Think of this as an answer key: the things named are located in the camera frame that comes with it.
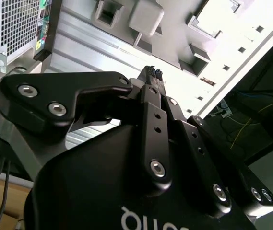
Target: white plastic component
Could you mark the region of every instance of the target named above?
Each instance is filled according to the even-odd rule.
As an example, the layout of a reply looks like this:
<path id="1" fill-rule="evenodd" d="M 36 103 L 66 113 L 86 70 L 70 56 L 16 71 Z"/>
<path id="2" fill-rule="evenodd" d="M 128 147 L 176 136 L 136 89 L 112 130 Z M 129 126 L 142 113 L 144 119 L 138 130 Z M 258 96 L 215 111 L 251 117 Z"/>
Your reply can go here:
<path id="1" fill-rule="evenodd" d="M 163 7 L 155 1 L 138 0 L 132 10 L 129 27 L 146 36 L 152 36 L 163 16 Z"/>

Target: silver screw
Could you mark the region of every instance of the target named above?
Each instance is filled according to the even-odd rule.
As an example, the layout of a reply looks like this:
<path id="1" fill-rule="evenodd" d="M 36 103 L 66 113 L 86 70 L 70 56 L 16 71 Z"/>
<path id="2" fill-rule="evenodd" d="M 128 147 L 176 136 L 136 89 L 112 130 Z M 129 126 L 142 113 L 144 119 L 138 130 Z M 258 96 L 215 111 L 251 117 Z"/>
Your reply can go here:
<path id="1" fill-rule="evenodd" d="M 177 104 L 178 104 L 178 103 L 177 103 L 174 99 L 172 99 L 172 98 L 170 98 L 169 100 L 170 100 L 170 102 L 171 102 L 172 104 L 174 104 L 174 105 L 177 105 Z"/>
<path id="2" fill-rule="evenodd" d="M 272 201 L 272 198 L 271 196 L 268 194 L 268 192 L 265 190 L 265 189 L 262 189 L 262 193 L 263 195 L 265 196 L 265 198 L 268 200 L 268 201 Z"/>
<path id="3" fill-rule="evenodd" d="M 201 125 L 201 126 L 203 125 L 203 123 L 200 121 L 200 119 L 198 117 L 196 118 L 196 121 L 199 122 L 199 125 Z"/>
<path id="4" fill-rule="evenodd" d="M 37 89 L 30 85 L 21 85 L 18 87 L 18 91 L 24 97 L 36 97 L 38 95 Z"/>
<path id="5" fill-rule="evenodd" d="M 261 195 L 257 192 L 257 190 L 256 190 L 255 188 L 251 188 L 251 192 L 252 192 L 253 196 L 254 196 L 257 200 L 262 201 Z"/>
<path id="6" fill-rule="evenodd" d="M 160 162 L 152 161 L 150 163 L 150 168 L 157 177 L 165 176 L 165 169 L 164 169 L 163 165 Z"/>
<path id="7" fill-rule="evenodd" d="M 226 194 L 218 184 L 213 184 L 213 191 L 221 201 L 226 201 Z"/>
<path id="8" fill-rule="evenodd" d="M 60 103 L 51 103 L 49 111 L 55 116 L 64 116 L 67 113 L 66 107 Z"/>

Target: yellow wire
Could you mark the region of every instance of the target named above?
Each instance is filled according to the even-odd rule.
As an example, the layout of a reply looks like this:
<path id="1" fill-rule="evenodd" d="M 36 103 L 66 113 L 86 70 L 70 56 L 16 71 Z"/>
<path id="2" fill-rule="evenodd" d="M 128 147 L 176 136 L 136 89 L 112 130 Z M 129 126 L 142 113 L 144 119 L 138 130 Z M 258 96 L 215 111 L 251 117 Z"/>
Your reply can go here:
<path id="1" fill-rule="evenodd" d="M 265 106 L 264 108 L 262 108 L 261 110 L 259 110 L 258 113 L 259 113 L 259 112 L 262 112 L 263 110 L 267 109 L 268 107 L 271 107 L 272 105 L 273 105 L 273 103 L 271 103 L 271 104 Z M 240 136 L 241 132 L 242 132 L 243 129 L 249 124 L 250 121 L 251 121 L 251 118 L 246 122 L 246 124 L 245 124 L 245 125 L 240 129 L 240 131 L 237 133 L 237 136 L 236 136 L 236 138 L 234 138 L 234 141 L 232 142 L 232 145 L 231 145 L 230 149 L 233 148 L 233 146 L 234 146 L 234 144 L 235 144 L 235 142 L 236 142 L 238 136 Z"/>

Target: ventilation grille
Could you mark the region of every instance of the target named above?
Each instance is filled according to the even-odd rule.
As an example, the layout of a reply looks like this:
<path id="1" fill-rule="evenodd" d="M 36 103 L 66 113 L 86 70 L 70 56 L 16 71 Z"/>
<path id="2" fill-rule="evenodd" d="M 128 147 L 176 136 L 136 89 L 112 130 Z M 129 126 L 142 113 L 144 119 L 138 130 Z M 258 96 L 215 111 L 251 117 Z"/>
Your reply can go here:
<path id="1" fill-rule="evenodd" d="M 2 0 L 1 45 L 7 56 L 36 36 L 39 0 Z"/>

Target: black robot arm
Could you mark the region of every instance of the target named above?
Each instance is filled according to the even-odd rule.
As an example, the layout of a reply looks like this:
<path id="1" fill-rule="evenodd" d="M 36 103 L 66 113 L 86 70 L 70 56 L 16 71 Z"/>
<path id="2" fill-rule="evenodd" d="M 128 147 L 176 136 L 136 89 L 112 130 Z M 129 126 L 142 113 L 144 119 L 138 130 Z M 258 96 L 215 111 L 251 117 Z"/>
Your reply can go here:
<path id="1" fill-rule="evenodd" d="M 245 229 L 273 195 L 166 95 L 162 72 L 15 75 L 0 84 L 0 154 L 34 187 L 26 229 Z M 73 149 L 68 132 L 121 124 Z"/>

